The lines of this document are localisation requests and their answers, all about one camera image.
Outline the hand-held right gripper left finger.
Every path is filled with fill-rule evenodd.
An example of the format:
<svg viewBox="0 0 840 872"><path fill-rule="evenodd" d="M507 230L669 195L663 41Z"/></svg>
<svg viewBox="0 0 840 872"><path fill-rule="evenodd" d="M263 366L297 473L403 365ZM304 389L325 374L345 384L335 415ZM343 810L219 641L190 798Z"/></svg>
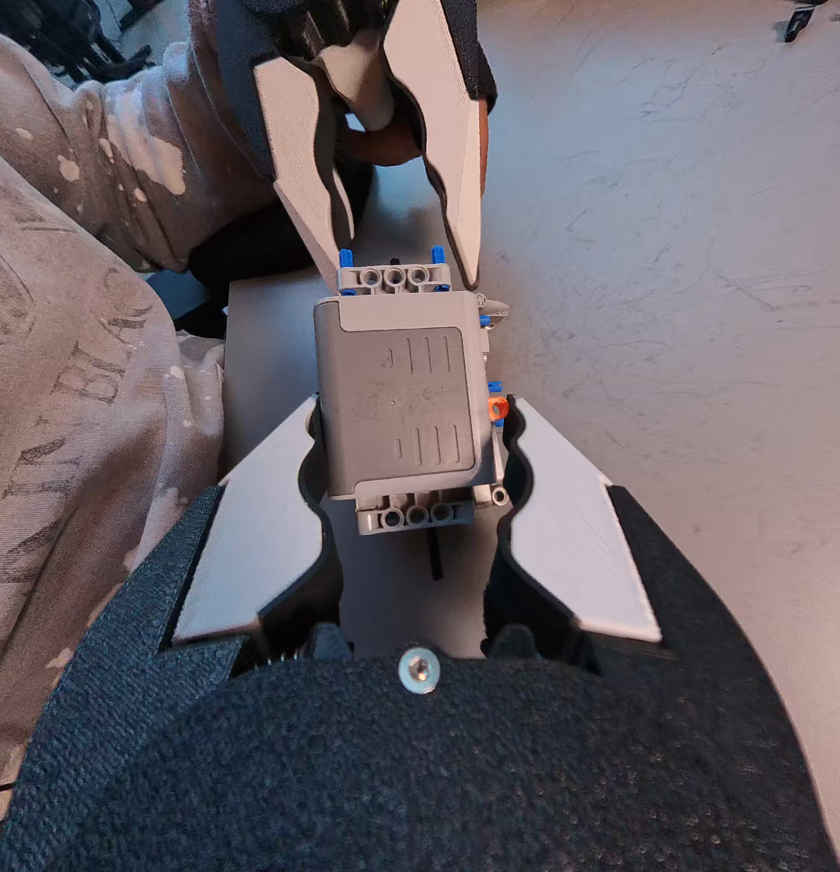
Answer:
<svg viewBox="0 0 840 872"><path fill-rule="evenodd" d="M327 482L311 396L218 484L172 648L238 640L262 665L302 659L321 627L340 626L344 569L322 506Z"/></svg>

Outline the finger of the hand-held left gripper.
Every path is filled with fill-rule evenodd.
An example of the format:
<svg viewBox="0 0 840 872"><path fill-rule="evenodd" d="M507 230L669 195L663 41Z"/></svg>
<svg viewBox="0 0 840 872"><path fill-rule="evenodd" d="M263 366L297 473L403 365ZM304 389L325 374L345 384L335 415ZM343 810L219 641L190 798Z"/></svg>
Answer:
<svg viewBox="0 0 840 872"><path fill-rule="evenodd" d="M274 189L325 282L338 282L340 253L355 235L336 167L344 112L324 71L286 58L254 68Z"/></svg>
<svg viewBox="0 0 840 872"><path fill-rule="evenodd" d="M400 1L383 54L391 80L414 104L427 176L466 289L477 289L482 226L480 101L469 94L445 6Z"/></svg>

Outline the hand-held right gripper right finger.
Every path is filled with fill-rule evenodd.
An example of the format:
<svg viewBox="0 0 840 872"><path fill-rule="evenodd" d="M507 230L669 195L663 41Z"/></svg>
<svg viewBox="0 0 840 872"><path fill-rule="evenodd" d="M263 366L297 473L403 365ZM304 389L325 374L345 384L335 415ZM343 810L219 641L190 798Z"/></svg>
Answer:
<svg viewBox="0 0 840 872"><path fill-rule="evenodd" d="M665 659L610 479L525 398L507 401L509 507L484 589L484 656L589 671L605 650Z"/></svg>

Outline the grey battery box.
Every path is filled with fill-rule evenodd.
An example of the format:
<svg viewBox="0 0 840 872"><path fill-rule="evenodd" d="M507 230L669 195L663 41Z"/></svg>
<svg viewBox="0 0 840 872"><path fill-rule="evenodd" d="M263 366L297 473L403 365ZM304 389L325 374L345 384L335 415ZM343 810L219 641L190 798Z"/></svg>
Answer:
<svg viewBox="0 0 840 872"><path fill-rule="evenodd" d="M354 262L315 304L328 495L353 504L362 536L469 525L509 502L509 405L488 377L478 293L447 259Z"/></svg>

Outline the grey desk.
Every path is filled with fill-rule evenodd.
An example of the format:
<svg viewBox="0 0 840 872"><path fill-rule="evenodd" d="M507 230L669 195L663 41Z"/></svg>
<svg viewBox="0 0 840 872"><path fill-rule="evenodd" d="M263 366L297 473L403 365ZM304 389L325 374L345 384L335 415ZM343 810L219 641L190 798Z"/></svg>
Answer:
<svg viewBox="0 0 840 872"><path fill-rule="evenodd" d="M840 2L479 2L492 377L733 612L840 858Z"/></svg>

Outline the person's left hand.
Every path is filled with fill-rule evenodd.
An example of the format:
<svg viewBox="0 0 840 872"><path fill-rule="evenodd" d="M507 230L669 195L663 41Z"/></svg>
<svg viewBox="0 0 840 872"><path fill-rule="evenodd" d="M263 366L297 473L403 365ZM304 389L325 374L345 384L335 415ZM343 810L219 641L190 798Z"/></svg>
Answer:
<svg viewBox="0 0 840 872"><path fill-rule="evenodd" d="M410 122L397 113L381 130L355 129L343 123L338 135L341 151L356 161L376 167L403 166L422 156Z"/></svg>

